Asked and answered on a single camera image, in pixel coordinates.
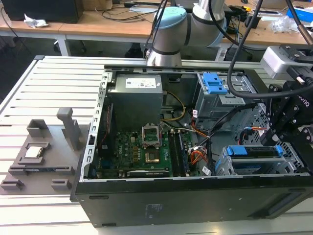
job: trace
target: power supply label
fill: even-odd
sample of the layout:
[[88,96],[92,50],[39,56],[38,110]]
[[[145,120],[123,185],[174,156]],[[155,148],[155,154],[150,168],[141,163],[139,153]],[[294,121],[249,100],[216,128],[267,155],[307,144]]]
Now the power supply label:
[[157,88],[154,78],[127,78],[126,88]]

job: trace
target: computer case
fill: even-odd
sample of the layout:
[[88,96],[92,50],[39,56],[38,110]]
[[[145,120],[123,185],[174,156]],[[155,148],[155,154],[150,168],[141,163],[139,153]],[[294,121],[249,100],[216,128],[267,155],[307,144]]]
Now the computer case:
[[4,9],[12,21],[28,17],[75,24],[83,14],[82,0],[2,0]]

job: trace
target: sticker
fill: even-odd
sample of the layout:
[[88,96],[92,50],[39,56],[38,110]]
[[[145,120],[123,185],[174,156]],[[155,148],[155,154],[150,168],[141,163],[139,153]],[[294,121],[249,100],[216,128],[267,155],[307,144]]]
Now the sticker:
[[153,217],[159,217],[163,211],[163,204],[147,204],[145,209],[145,218],[153,219]]
[[211,174],[212,174],[212,172],[208,168],[206,168],[205,166],[202,168],[202,171],[207,176],[211,176]]
[[154,78],[127,78],[126,88],[156,88]]
[[198,118],[198,111],[197,110],[192,110],[192,114],[194,118]]

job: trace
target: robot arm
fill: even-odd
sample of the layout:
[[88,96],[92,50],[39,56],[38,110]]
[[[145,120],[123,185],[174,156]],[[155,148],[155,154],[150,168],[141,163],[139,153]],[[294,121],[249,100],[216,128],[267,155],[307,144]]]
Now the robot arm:
[[[224,0],[213,0],[215,19],[222,28]],[[208,0],[200,0],[187,14],[183,8],[167,7],[164,10],[154,43],[147,53],[148,66],[181,66],[180,49],[183,46],[209,47],[220,43],[223,35],[214,25],[208,9]]]

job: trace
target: chip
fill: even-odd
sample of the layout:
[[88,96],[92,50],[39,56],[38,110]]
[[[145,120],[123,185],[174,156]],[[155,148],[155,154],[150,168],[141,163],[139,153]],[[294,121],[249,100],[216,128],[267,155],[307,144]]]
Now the chip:
[[160,155],[158,149],[147,149],[145,151],[145,163],[159,163]]

